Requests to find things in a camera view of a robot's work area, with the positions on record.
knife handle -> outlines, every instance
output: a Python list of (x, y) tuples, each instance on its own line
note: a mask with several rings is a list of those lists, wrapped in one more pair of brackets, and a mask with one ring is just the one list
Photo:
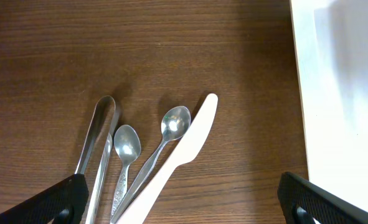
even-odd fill
[(166, 182), (176, 169), (176, 164), (177, 162), (174, 160), (174, 157), (169, 156), (167, 161), (159, 169), (158, 173), (137, 196), (133, 203), (131, 203), (131, 205), (125, 210), (116, 224), (143, 223), (164, 185), (166, 185)]

utensil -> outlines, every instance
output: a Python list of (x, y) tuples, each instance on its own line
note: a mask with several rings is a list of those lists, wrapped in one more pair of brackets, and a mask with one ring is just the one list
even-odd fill
[(196, 155), (202, 149), (213, 124), (215, 112), (217, 111), (217, 102), (218, 97), (216, 94), (212, 93), (206, 97), (202, 107), (192, 122), (191, 127), (179, 141), (177, 147), (150, 183), (125, 210), (117, 221), (117, 224), (139, 224), (144, 222), (149, 211), (152, 209), (154, 202), (174, 170), (179, 165), (194, 160)]
[(162, 141), (153, 155), (145, 162), (144, 166), (139, 171), (130, 189), (128, 189), (127, 194), (124, 196), (120, 205), (118, 206), (115, 214), (110, 220), (111, 223), (116, 223), (117, 219), (124, 212), (124, 209), (131, 202), (135, 193), (148, 178), (149, 174), (152, 172), (156, 161), (160, 155), (160, 152), (165, 147), (169, 141), (177, 140), (181, 138), (185, 132), (188, 130), (191, 124), (191, 114), (185, 106), (177, 106), (169, 110), (166, 115), (164, 115), (161, 122), (161, 132), (163, 135)]
[(141, 154), (139, 137), (130, 125), (125, 124), (117, 129), (113, 144), (123, 163), (123, 167), (121, 168), (120, 177), (116, 184), (110, 217), (113, 216), (121, 199), (123, 199), (127, 192), (128, 168)]
[(103, 96), (98, 100), (95, 106), (94, 114), (92, 115), (92, 120), (90, 127), (88, 128), (87, 136), (85, 138), (82, 155), (78, 162), (75, 174), (84, 174), (87, 168), (88, 160), (90, 159), (91, 153), (93, 151), (95, 140), (101, 131), (102, 124), (105, 120), (106, 109), (108, 105), (112, 103), (114, 107), (113, 117), (111, 119), (111, 124), (108, 132), (108, 137), (106, 139), (105, 147), (103, 148), (101, 162), (99, 164), (97, 177), (95, 178), (94, 188), (92, 190), (90, 205), (88, 207), (86, 224), (92, 224), (95, 221), (95, 216), (98, 210), (98, 204), (100, 196), (102, 193), (103, 182), (106, 176), (106, 169), (108, 168), (110, 151), (112, 148), (113, 140), (112, 135), (114, 134), (119, 120), (121, 110), (119, 106), (116, 106), (116, 102), (111, 96)]

spoon bowl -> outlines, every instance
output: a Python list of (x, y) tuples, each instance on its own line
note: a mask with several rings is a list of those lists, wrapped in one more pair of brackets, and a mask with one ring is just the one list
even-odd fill
[(164, 115), (161, 134), (166, 142), (177, 140), (185, 134), (191, 124), (191, 113), (185, 106), (176, 106)]
[(113, 144), (124, 164), (134, 162), (141, 154), (139, 137), (130, 125), (125, 124), (120, 126), (116, 131)]

spoon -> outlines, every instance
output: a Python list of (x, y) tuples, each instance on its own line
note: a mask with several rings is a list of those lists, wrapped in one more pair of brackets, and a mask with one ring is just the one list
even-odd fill
[(159, 147), (155, 150), (152, 156), (145, 162), (144, 166), (139, 171), (133, 184), (128, 190), (126, 196), (121, 201), (115, 214), (112, 216), (110, 223), (116, 223), (117, 219), (123, 214), (124, 210), (131, 202), (135, 193), (142, 186), (145, 180), (148, 178), (149, 174), (152, 172), (160, 152), (170, 141), (177, 140), (185, 134), (191, 124), (191, 114), (185, 106), (177, 106), (169, 110), (166, 115), (164, 115), (161, 121), (161, 133), (162, 141)]
[(115, 138), (113, 140), (117, 154), (119, 155), (123, 167), (119, 180), (116, 184), (116, 190), (113, 197), (113, 204), (111, 207), (111, 217), (116, 212), (121, 200), (127, 192), (127, 176), (128, 168), (141, 154), (141, 143), (135, 130), (130, 125), (122, 125), (117, 129)]

wood grain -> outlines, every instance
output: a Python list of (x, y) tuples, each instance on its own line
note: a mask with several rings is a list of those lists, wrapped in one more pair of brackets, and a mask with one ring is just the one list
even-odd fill
[[(307, 177), (288, 0), (0, 0), (0, 213), (74, 172), (101, 96), (141, 139), (130, 184), (163, 114), (194, 111), (207, 92), (219, 96), (210, 135), (146, 223), (284, 223), (280, 174)], [(109, 221), (120, 169), (113, 153), (97, 223)]]

